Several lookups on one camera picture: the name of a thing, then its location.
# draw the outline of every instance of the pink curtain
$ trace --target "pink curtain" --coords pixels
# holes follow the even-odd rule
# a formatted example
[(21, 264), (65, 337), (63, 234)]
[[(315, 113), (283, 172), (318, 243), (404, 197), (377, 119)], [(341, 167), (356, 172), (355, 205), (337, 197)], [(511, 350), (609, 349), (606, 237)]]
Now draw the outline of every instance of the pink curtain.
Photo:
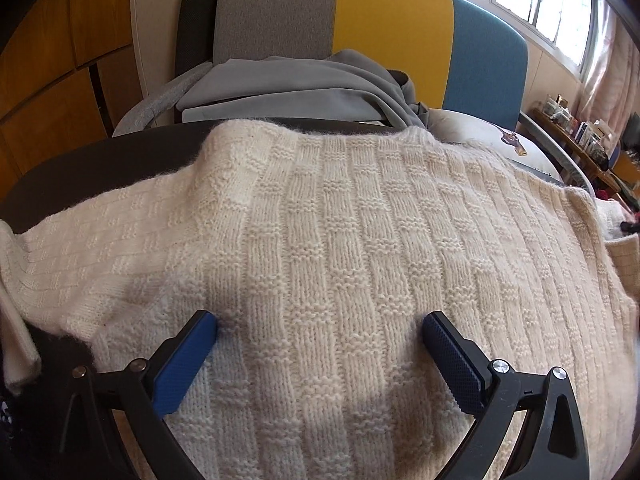
[(602, 119), (620, 137), (634, 108), (638, 86), (640, 52), (613, 9), (598, 0), (596, 48), (578, 102), (578, 117)]

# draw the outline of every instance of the armrest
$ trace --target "armrest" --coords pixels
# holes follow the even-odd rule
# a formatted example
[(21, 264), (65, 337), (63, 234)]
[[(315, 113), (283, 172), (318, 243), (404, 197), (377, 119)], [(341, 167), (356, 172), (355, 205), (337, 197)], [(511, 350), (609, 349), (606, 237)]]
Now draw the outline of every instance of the armrest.
[(518, 120), (520, 124), (527, 129), (536, 142), (547, 150), (553, 158), (555, 158), (555, 160), (557, 160), (558, 163), (569, 172), (569, 175), (571, 175), (572, 179), (577, 182), (578, 186), (585, 189), (591, 198), (595, 198), (596, 193), (593, 190), (591, 182), (589, 182), (589, 179), (568, 155), (568, 153), (563, 150), (558, 143), (555, 142), (555, 140), (553, 140), (545, 130), (540, 128), (540, 126), (526, 113), (521, 111)]
[(156, 92), (147, 96), (121, 118), (113, 132), (113, 137), (144, 130), (146, 126), (162, 112), (172, 108), (213, 67), (205, 61), (191, 70), (162, 85)]

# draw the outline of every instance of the knit fabric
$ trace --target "knit fabric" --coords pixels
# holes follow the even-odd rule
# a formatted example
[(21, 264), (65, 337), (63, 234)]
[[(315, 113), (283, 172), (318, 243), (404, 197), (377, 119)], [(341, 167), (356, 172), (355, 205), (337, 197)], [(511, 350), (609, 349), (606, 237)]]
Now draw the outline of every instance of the knit fabric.
[(3, 227), (3, 307), (90, 342), (100, 370), (218, 316), (166, 418), (207, 479), (434, 478), (472, 420), (420, 341), (433, 310), (516, 370), (566, 368), (593, 480), (629, 450), (637, 305), (593, 202), (479, 146), (229, 121), (175, 174)]

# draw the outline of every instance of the white cloth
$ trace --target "white cloth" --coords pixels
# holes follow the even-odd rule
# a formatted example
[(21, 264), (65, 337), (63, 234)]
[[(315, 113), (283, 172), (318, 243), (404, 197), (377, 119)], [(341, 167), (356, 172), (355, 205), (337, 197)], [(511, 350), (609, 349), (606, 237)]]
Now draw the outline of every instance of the white cloth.
[(2, 224), (0, 245), (3, 311), (91, 343), (100, 370), (218, 316), (166, 418), (208, 479), (434, 478), (471, 421), (418, 336), (433, 310), (517, 370), (567, 369), (593, 480), (630, 446), (637, 305), (593, 202), (479, 146), (230, 121), (193, 165)]

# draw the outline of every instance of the cushion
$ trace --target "cushion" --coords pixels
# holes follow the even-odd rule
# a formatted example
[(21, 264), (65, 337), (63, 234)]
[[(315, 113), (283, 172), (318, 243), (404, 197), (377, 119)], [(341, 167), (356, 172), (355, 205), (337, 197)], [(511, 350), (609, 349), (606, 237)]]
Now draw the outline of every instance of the cushion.
[(429, 110), (429, 131), (442, 142), (479, 141), (506, 158), (562, 182), (558, 170), (535, 143), (477, 117), (432, 108)]

